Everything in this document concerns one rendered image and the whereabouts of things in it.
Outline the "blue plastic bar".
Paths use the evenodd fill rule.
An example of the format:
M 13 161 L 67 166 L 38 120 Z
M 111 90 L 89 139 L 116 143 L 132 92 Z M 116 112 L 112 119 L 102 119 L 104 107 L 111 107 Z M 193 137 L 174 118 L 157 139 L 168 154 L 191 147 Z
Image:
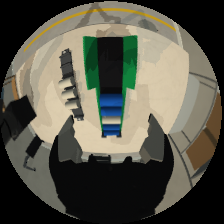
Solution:
M 101 116 L 121 116 L 122 106 L 101 107 Z
M 100 106 L 122 106 L 122 94 L 100 94 Z
M 104 130 L 104 135 L 119 135 L 119 130 Z
M 103 124 L 103 130 L 120 130 L 120 124 Z

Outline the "cream plastic bar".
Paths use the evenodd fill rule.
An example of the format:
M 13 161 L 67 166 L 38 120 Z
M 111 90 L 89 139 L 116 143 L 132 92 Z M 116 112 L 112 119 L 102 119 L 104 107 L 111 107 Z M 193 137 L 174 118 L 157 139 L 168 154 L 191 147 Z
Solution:
M 121 116 L 102 116 L 102 124 L 120 124 Z
M 58 86 L 59 86 L 60 89 L 66 88 L 66 87 L 69 87 L 69 86 L 73 86 L 74 84 L 75 84 L 75 79 L 74 79 L 73 76 L 65 78 L 63 80 L 60 80 L 58 82 Z
M 62 99 L 74 98 L 74 97 L 77 97 L 77 95 L 78 95 L 78 92 L 76 88 L 65 90 L 65 91 L 62 91 L 61 93 Z
M 80 101 L 77 100 L 72 100 L 72 101 L 66 101 L 65 102 L 65 108 L 66 109 L 75 109 L 75 108 L 80 108 Z

